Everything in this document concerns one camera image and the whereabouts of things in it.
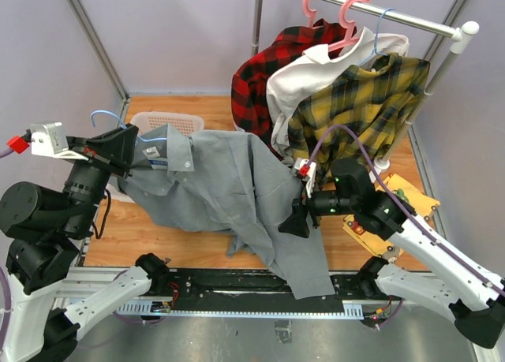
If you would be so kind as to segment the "grey button-up shirt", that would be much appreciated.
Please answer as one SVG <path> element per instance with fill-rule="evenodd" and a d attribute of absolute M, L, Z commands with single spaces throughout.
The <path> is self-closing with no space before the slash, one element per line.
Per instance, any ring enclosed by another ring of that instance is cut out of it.
<path fill-rule="evenodd" d="M 335 294 L 321 232 L 279 232 L 301 185 L 252 133 L 158 127 L 137 141 L 129 176 L 111 183 L 157 226 L 230 234 L 230 256 L 257 255 L 297 299 Z"/>

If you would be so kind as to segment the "blue wire hanger of grey shirt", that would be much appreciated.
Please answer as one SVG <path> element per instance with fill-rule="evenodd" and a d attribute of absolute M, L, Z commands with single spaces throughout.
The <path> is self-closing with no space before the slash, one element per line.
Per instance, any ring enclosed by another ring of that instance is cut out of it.
<path fill-rule="evenodd" d="M 115 113 L 109 111 L 109 110 L 94 110 L 90 114 L 90 120 L 92 123 L 93 127 L 96 127 L 96 122 L 95 122 L 95 117 L 99 114 L 103 114 L 109 117 L 112 117 L 115 119 L 121 129 L 126 129 L 126 123 Z M 137 139 L 139 141 L 145 142 L 145 143 L 152 143 L 152 142 L 157 142 L 157 141 L 167 141 L 166 137 L 155 137 L 151 139 L 146 139 L 142 137 L 140 134 L 137 134 Z"/>

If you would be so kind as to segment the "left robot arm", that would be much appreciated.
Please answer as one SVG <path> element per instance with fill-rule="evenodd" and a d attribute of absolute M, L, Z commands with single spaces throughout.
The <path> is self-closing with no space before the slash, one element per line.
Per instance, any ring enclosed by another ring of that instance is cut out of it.
<path fill-rule="evenodd" d="M 127 124 L 92 138 L 67 136 L 59 122 L 31 125 L 9 148 L 71 162 L 62 191 L 21 181 L 1 199 L 1 230 L 11 239 L 1 273 L 6 309 L 1 325 L 4 361 L 63 361 L 87 332 L 134 297 L 164 293 L 168 266 L 145 254 L 85 300 L 55 308 L 76 242 L 95 231 L 95 214 L 111 176 L 127 177 L 138 129 Z"/>

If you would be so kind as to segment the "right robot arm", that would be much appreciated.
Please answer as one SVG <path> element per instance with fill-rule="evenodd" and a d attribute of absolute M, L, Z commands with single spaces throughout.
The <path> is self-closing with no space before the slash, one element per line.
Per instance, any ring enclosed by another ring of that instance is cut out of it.
<path fill-rule="evenodd" d="M 302 189 L 279 231 L 309 237 L 312 220 L 352 215 L 365 231 L 403 249 L 434 273 L 434 278 L 404 271 L 385 258 L 372 257 L 356 275 L 359 293 L 400 297 L 427 308 L 454 324 L 467 340 L 491 349 L 504 331 L 504 279 L 482 267 L 440 236 L 405 200 L 388 188 L 375 189 L 367 169 L 355 159 L 331 168 L 335 187 L 314 191 L 316 164 L 294 163 Z"/>

